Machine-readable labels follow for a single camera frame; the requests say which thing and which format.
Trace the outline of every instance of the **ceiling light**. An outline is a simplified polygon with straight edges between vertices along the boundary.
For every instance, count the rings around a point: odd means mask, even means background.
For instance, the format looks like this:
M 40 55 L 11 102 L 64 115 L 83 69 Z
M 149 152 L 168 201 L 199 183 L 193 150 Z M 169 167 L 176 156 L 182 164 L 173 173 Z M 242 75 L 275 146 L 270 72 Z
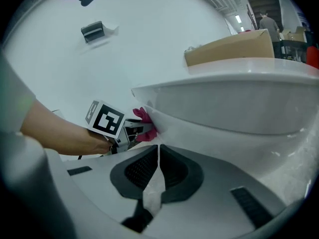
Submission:
M 241 23 L 240 16 L 239 16 L 239 15 L 236 15 L 235 17 L 236 17 L 236 19 L 237 19 L 238 23 Z

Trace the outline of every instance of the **white toilet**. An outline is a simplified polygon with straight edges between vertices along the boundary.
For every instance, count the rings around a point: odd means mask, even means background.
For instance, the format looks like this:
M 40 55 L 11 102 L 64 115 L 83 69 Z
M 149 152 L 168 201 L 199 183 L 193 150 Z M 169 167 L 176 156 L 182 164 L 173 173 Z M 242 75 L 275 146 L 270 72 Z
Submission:
M 281 166 L 307 137 L 319 110 L 319 70 L 282 59 L 229 59 L 132 92 L 165 144 L 259 177 Z

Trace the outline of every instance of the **toilet tank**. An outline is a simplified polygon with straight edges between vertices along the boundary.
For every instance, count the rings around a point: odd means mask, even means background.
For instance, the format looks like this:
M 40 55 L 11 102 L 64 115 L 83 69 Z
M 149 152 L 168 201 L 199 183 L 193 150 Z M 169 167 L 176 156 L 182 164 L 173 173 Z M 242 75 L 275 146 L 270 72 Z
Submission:
M 319 109 L 319 70 L 273 58 L 239 58 L 190 67 L 176 81 L 133 95 L 189 122 L 253 134 L 288 134 L 310 126 Z

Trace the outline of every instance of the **person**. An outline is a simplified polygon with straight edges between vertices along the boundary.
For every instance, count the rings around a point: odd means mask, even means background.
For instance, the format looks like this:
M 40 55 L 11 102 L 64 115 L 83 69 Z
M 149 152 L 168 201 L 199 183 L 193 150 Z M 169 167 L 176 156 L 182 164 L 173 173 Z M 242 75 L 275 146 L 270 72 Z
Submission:
M 21 132 L 64 155 L 105 154 L 112 142 L 70 123 L 39 102 L 0 51 L 0 132 Z
M 267 16 L 265 10 L 260 12 L 262 19 L 260 20 L 260 28 L 259 29 L 267 29 L 271 41 L 273 43 L 274 55 L 275 58 L 281 58 L 281 46 L 280 46 L 280 39 L 279 39 L 279 27 L 277 23 Z

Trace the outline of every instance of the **human arm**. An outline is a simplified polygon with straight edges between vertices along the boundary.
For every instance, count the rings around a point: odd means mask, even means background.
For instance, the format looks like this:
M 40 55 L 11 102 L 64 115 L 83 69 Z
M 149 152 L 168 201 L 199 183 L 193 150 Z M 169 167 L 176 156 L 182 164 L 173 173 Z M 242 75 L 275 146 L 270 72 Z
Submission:
M 265 29 L 265 26 L 264 26 L 262 21 L 260 21 L 260 23 L 259 23 L 259 29 Z
M 105 154 L 112 146 L 102 135 L 60 118 L 38 100 L 24 118 L 21 132 L 64 155 Z
M 279 34 L 279 27 L 278 27 L 278 25 L 277 25 L 277 23 L 274 21 L 274 26 L 275 26 L 275 29 L 276 29 L 276 31 L 277 31 L 277 33 Z

